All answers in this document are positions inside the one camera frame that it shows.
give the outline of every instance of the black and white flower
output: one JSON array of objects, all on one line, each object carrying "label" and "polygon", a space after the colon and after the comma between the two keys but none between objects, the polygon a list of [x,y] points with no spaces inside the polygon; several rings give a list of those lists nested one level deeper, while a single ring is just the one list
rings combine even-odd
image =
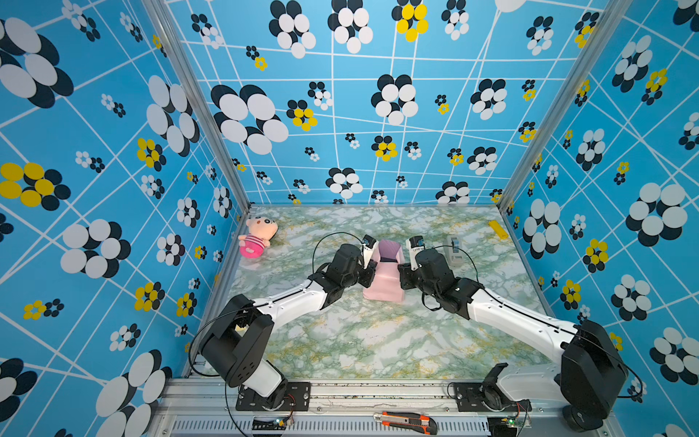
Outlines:
[{"label": "black and white flower", "polygon": [[699,341],[684,337],[675,328],[665,328],[653,342],[650,356],[660,364],[660,373],[670,382],[682,379],[689,385],[699,382]]},{"label": "black and white flower", "polygon": [[621,51],[621,61],[614,67],[612,85],[620,87],[621,92],[629,92],[636,80],[641,80],[648,73],[648,63],[653,58],[650,35],[646,35],[637,43],[629,41]]},{"label": "black and white flower", "polygon": [[[561,244],[561,207],[556,202],[544,205],[541,199],[535,199],[529,208],[529,217],[524,220],[522,237],[530,243],[529,252],[535,259],[541,259],[544,252],[555,253]],[[544,230],[539,231],[539,225],[544,225]]]},{"label": "black and white flower", "polygon": [[580,164],[583,170],[589,171],[592,164],[599,164],[607,145],[602,139],[605,136],[604,129],[597,129],[592,132],[588,130],[582,136],[582,143],[577,146],[577,156],[575,161]]},{"label": "black and white flower", "polygon": [[289,1],[286,6],[274,0],[270,11],[274,19],[269,22],[269,32],[277,37],[277,44],[281,48],[291,49],[291,54],[301,59],[306,49],[315,47],[315,36],[309,32],[308,17],[302,14],[301,5],[296,0]]},{"label": "black and white flower", "polygon": [[330,178],[325,181],[325,185],[331,192],[341,195],[343,199],[351,199],[353,195],[364,190],[359,183],[359,175],[350,167],[343,170],[332,168],[328,171],[328,175]]},{"label": "black and white flower", "polygon": [[[214,120],[225,139],[243,143],[258,155],[267,155],[272,151],[272,141],[281,143],[289,138],[289,129],[275,114],[274,103],[255,85],[242,87],[240,94],[226,85],[216,85],[211,89],[211,99],[221,110],[214,114]],[[248,113],[256,127],[241,123]]]},{"label": "black and white flower", "polygon": [[473,155],[466,160],[468,168],[476,172],[477,175],[482,175],[486,171],[495,170],[498,163],[497,150],[495,148],[478,147],[473,149]]},{"label": "black and white flower", "polygon": [[541,53],[542,50],[551,47],[551,37],[554,35],[554,30],[551,28],[553,22],[553,17],[536,17],[532,26],[527,29],[526,35],[527,38],[530,38],[530,41],[526,47],[531,50],[532,55],[536,56]]},{"label": "black and white flower", "polygon": [[440,205],[459,203],[466,205],[471,201],[469,193],[471,188],[468,187],[468,182],[452,182],[447,181],[442,184],[442,191],[435,194],[437,203]]},{"label": "black and white flower", "polygon": [[376,115],[388,117],[389,124],[399,126],[404,117],[417,114],[415,102],[415,86],[407,74],[401,74],[396,79],[390,74],[384,74],[377,82],[379,92],[371,97],[371,105],[376,108]]},{"label": "black and white flower", "polygon": [[[39,108],[51,108],[56,101],[54,93],[73,93],[73,81],[56,67],[56,47],[26,22],[14,17],[0,22],[0,48],[0,83],[10,93]],[[22,63],[15,57],[21,57]]]},{"label": "black and white flower", "polygon": [[346,44],[347,51],[356,54],[362,44],[374,39],[369,27],[369,12],[364,9],[362,0],[333,0],[333,13],[328,17],[328,27],[335,41]]},{"label": "black and white flower", "polygon": [[646,320],[648,310],[651,309],[651,300],[648,299],[650,292],[648,282],[624,275],[621,277],[621,284],[614,287],[612,305],[619,309],[619,316],[627,322],[634,317]]},{"label": "black and white flower", "polygon": [[478,84],[478,91],[471,95],[473,112],[480,114],[481,120],[488,120],[493,114],[502,113],[505,110],[505,79],[483,79]]},{"label": "black and white flower", "polygon": [[687,223],[687,212],[680,206],[685,196],[680,185],[668,185],[662,190],[654,182],[643,185],[638,200],[628,209],[626,227],[638,232],[638,241],[648,247],[657,244],[660,237],[679,238]]},{"label": "black and white flower", "polygon": [[[185,90],[179,84],[167,85],[159,76],[150,76],[148,89],[155,102],[146,110],[150,128],[168,141],[172,151],[186,157],[189,142],[197,143],[200,132],[199,125],[192,118],[193,110]],[[180,113],[178,126],[175,126],[172,117],[176,111]]]},{"label": "black and white flower", "polygon": [[119,261],[131,254],[131,244],[122,239],[122,227],[116,222],[96,219],[88,227],[75,223],[62,236],[70,248],[61,257],[61,268],[66,273],[111,278],[119,271]]}]

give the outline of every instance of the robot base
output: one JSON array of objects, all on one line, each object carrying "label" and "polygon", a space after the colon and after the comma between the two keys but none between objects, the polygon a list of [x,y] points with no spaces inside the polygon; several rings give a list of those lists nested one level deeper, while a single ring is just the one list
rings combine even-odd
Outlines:
[{"label": "robot base", "polygon": [[[291,394],[296,399],[296,405],[290,405],[291,399],[286,397]],[[289,382],[287,389],[284,392],[284,403],[281,407],[274,411],[291,411],[290,406],[294,411],[308,411],[308,401],[310,399],[310,382]],[[245,388],[238,393],[238,402],[236,402],[236,411],[271,411],[264,408],[267,398],[257,394],[256,391],[250,388]]]}]

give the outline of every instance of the black cable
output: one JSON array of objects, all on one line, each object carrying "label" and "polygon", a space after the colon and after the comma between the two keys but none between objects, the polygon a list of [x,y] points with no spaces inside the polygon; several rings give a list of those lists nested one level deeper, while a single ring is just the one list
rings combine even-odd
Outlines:
[{"label": "black cable", "polygon": [[315,273],[315,251],[317,250],[318,245],[319,245],[320,242],[323,241],[324,239],[328,238],[328,237],[331,236],[331,235],[336,235],[336,234],[347,234],[347,235],[349,235],[349,236],[353,236],[353,237],[355,237],[356,240],[359,242],[359,245],[361,245],[361,240],[359,239],[359,237],[356,236],[356,235],[354,235],[354,234],[350,234],[349,232],[333,232],[332,234],[326,235],[325,237],[321,238],[320,241],[318,241],[318,244],[315,245],[315,249],[313,249],[313,256],[311,256],[311,258],[310,258],[311,274]]}]

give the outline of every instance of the plush doll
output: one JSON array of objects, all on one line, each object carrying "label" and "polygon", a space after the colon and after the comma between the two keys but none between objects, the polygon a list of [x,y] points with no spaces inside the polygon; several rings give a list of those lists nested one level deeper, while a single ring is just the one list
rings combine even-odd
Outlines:
[{"label": "plush doll", "polygon": [[269,247],[269,240],[277,233],[279,226],[271,218],[261,216],[248,219],[245,224],[250,233],[238,237],[240,254],[245,258],[259,258],[264,248]]}]

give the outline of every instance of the green marble pattern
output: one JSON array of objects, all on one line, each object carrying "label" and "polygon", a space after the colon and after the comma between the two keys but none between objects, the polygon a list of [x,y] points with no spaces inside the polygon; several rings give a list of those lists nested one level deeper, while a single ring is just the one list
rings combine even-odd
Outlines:
[{"label": "green marble pattern", "polygon": [[[346,231],[362,237],[401,242],[424,236],[427,247],[457,235],[478,268],[480,281],[493,291],[543,313],[512,240],[499,239],[488,225],[496,208],[411,207],[257,207],[279,223],[272,246],[261,258],[243,258],[231,296],[253,299],[288,289],[311,273],[310,258],[323,236]],[[318,247],[315,265],[329,262],[347,235],[328,237]],[[454,274],[475,278],[466,264]],[[445,311],[422,306],[418,289],[405,292],[402,303],[364,299],[362,287],[345,290],[341,300],[309,313],[276,331],[267,359],[288,378],[483,378],[502,361],[540,364],[547,358],[491,327]],[[428,305],[435,301],[427,299]]]}]

